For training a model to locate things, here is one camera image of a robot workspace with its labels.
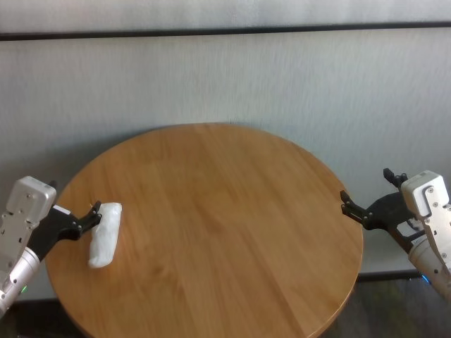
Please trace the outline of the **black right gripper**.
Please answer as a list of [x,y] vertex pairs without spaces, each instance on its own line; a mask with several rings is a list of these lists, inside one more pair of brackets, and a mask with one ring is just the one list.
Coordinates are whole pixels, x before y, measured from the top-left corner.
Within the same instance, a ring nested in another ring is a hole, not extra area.
[[406,253],[409,253],[413,247],[412,241],[424,232],[407,236],[397,229],[402,223],[416,220],[416,216],[407,208],[400,193],[402,184],[408,180],[407,174],[396,175],[391,169],[384,168],[383,176],[399,192],[385,195],[368,208],[362,208],[351,200],[345,190],[342,190],[340,191],[342,214],[358,222],[365,230],[386,231]]

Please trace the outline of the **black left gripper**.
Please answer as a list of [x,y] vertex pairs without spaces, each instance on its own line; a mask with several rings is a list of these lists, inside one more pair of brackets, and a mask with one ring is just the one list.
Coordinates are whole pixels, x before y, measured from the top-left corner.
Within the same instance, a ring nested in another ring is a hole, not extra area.
[[[57,182],[52,180],[49,186],[57,188]],[[89,212],[77,218],[69,210],[53,206],[48,215],[32,231],[27,247],[42,262],[57,242],[69,239],[78,240],[80,236],[97,226],[101,219],[101,202],[96,201]]]

